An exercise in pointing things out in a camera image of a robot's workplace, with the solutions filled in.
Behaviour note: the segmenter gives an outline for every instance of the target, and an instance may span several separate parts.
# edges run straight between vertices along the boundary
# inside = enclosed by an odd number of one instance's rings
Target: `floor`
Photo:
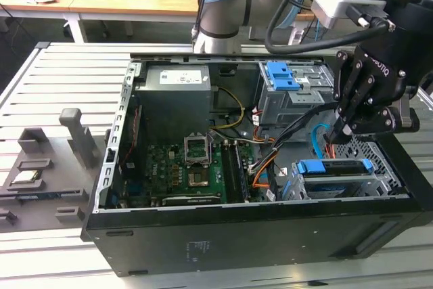
[[[17,24],[15,19],[8,18],[6,24],[9,26],[9,31],[0,32],[0,93],[38,41],[72,42],[70,37],[64,36],[63,20],[20,18],[18,22],[25,30]],[[126,36],[123,22],[108,21],[106,24],[110,31],[110,36],[107,39],[103,37],[101,22],[85,21],[88,41],[102,43],[189,43],[191,39],[192,24],[189,23],[133,22],[134,35],[132,37]],[[288,40],[288,30],[275,34],[277,34],[275,41],[278,43],[282,44]],[[248,28],[241,28],[239,38],[243,44],[263,44],[263,35],[264,30],[258,30],[256,32],[257,41],[249,41]],[[309,36],[315,36],[314,28],[310,30]]]

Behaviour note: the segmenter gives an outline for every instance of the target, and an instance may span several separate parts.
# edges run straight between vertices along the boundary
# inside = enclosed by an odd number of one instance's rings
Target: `green motherboard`
[[[183,143],[150,145],[143,161],[143,177],[124,181],[120,201],[133,208],[165,206],[166,200],[194,198],[207,198],[210,204],[227,203],[223,150],[223,144],[214,143],[209,150],[210,164],[186,164]],[[192,144],[187,155],[201,157],[205,153],[203,147]],[[240,146],[239,153],[246,176],[247,166],[253,161],[252,148]]]

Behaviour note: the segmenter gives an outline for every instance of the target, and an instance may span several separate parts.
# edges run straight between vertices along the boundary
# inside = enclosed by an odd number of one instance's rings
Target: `desk leg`
[[[133,23],[129,20],[125,21],[124,29],[127,32],[127,37],[132,37],[134,35],[133,32]]]
[[[64,15],[65,20],[68,21],[72,37],[75,43],[86,43],[87,35],[83,26],[83,21],[77,13],[69,13]]]

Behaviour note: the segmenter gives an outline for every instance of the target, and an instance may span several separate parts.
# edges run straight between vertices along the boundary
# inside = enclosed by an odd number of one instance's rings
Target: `power supply label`
[[[163,70],[160,75],[161,85],[201,84],[200,70]]]

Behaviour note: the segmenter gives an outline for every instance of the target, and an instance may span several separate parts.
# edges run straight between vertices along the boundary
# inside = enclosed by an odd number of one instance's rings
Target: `motherboard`
[[[242,173],[246,187],[250,187],[246,171],[254,160],[249,144],[236,145],[235,149],[240,154],[242,168],[232,171],[233,167],[227,166],[224,159],[227,145],[223,143],[210,143],[208,151],[194,142],[188,145],[188,151],[184,143],[149,145],[142,162],[143,177],[125,179],[119,203],[134,208],[229,203],[227,173]],[[206,164],[189,162],[189,158],[203,157],[206,152],[209,154]]]

